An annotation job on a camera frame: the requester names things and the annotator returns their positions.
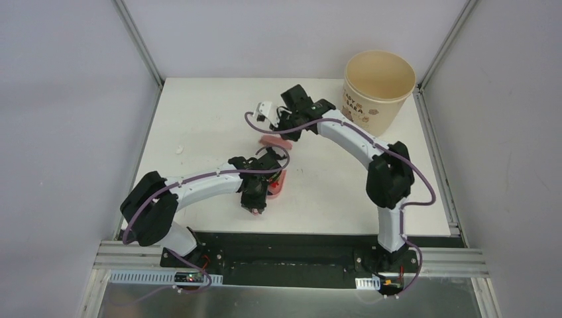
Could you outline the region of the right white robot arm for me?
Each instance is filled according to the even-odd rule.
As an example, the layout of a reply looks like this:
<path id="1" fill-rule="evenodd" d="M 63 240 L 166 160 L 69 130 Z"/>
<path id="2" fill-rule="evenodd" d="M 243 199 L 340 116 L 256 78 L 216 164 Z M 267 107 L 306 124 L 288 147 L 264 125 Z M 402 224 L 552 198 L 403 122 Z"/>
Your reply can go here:
<path id="1" fill-rule="evenodd" d="M 278 123 L 270 125 L 283 139 L 297 141 L 304 130 L 325 137 L 356 158 L 367 170 L 366 194 L 377 206 L 379 234 L 374 252 L 377 265 L 391 272 L 408 248 L 402 238 L 399 208 L 411 194 L 414 172 L 407 146 L 384 143 L 368 134 L 326 99 L 313 101 L 301 85 L 281 94 Z"/>

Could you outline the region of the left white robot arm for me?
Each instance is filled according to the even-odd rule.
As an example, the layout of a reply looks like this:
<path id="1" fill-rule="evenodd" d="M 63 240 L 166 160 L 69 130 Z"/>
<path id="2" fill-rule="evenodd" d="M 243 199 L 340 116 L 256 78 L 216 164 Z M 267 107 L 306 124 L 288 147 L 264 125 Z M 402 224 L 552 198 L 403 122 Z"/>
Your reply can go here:
<path id="1" fill-rule="evenodd" d="M 218 168 L 189 177 L 145 174 L 120 206 L 127 222 L 124 244 L 159 245 L 176 253 L 186 268 L 196 267 L 202 250 L 194 232 L 174 221 L 175 214 L 187 206 L 225 194 L 238 193 L 241 207 L 253 215 L 266 209 L 270 186 L 278 181 L 289 156 L 267 148 L 256 158 L 236 156 Z"/>

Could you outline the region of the pink plastic hand brush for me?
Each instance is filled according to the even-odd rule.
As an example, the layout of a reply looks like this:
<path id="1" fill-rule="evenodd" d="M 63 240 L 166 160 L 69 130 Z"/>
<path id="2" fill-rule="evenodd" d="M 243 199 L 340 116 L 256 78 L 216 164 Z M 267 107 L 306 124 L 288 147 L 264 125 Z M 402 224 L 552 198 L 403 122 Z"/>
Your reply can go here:
<path id="1" fill-rule="evenodd" d="M 290 141 L 269 134 L 262 135 L 258 142 L 263 146 L 279 146 L 286 150 L 291 150 L 293 147 Z"/>

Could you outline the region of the pink plastic dustpan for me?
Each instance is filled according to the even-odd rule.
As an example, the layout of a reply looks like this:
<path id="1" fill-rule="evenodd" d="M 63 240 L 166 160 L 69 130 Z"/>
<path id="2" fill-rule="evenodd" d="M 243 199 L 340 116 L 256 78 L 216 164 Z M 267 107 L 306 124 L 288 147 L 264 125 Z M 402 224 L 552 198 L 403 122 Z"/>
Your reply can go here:
<path id="1" fill-rule="evenodd" d="M 284 182 L 286 179 L 286 170 L 282 170 L 278 175 L 271 177 L 268 180 L 268 187 L 262 187 L 260 193 L 251 203 L 249 211 L 253 215 L 261 215 L 266 209 L 268 199 L 275 199 L 283 190 Z"/>

